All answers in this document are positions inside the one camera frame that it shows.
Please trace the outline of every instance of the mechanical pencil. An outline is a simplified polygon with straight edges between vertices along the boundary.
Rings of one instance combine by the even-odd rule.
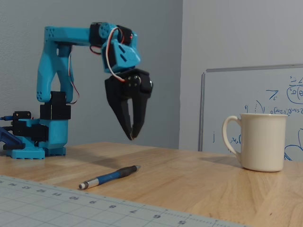
[[[137,172],[140,167],[141,166],[125,167],[125,168],[119,169],[113,173],[95,177],[93,179],[90,179],[88,181],[85,181],[85,182],[79,184],[79,188],[83,190],[83,189],[98,186],[100,184],[104,184],[106,182],[109,182],[109,181],[112,181],[112,180],[115,180],[118,178],[129,176],[130,174]]]

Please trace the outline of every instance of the wooden table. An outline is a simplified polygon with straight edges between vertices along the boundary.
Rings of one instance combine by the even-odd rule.
[[[279,173],[241,168],[236,157],[98,143],[67,148],[65,157],[0,157],[0,174],[70,189],[117,170],[136,174],[88,189],[123,200],[218,218],[254,227],[303,226],[303,163],[285,161]]]

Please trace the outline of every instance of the coffee mug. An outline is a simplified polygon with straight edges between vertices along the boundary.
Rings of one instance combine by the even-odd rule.
[[[241,113],[241,118],[229,116],[222,126],[226,147],[240,164],[250,170],[278,172],[283,169],[287,115]],[[235,121],[241,127],[241,153],[227,139],[227,124]]]

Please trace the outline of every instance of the cutting mat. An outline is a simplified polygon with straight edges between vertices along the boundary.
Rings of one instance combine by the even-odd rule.
[[[0,175],[0,227],[245,227]]]

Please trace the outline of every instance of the blue robotic arm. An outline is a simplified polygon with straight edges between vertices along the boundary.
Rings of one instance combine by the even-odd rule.
[[[112,73],[113,79],[120,78],[119,81],[106,80],[107,100],[127,137],[133,140],[144,123],[146,102],[152,92],[149,73],[135,69],[141,61],[136,49],[137,34],[126,27],[110,23],[93,23],[89,29],[46,27],[44,50],[38,69],[39,102],[51,101],[51,84],[56,73],[61,84],[60,91],[66,95],[65,102],[72,102],[74,78],[71,49],[73,45],[99,47],[104,72]],[[128,114],[127,99],[129,98],[133,101],[138,100],[133,102],[134,130],[130,125]]]
[[[92,23],[90,28],[45,27],[44,49],[39,63],[37,100],[40,118],[32,119],[27,111],[16,111],[0,120],[12,121],[12,126],[0,127],[0,141],[12,158],[44,158],[45,155],[65,155],[68,120],[71,118],[74,78],[71,64],[72,46],[100,48],[107,101],[128,139],[136,138],[144,124],[147,100],[153,84],[149,73],[136,69],[140,55],[136,49],[137,34],[129,28],[110,23]],[[51,91],[55,74],[60,91]],[[127,100],[133,100],[131,126]]]

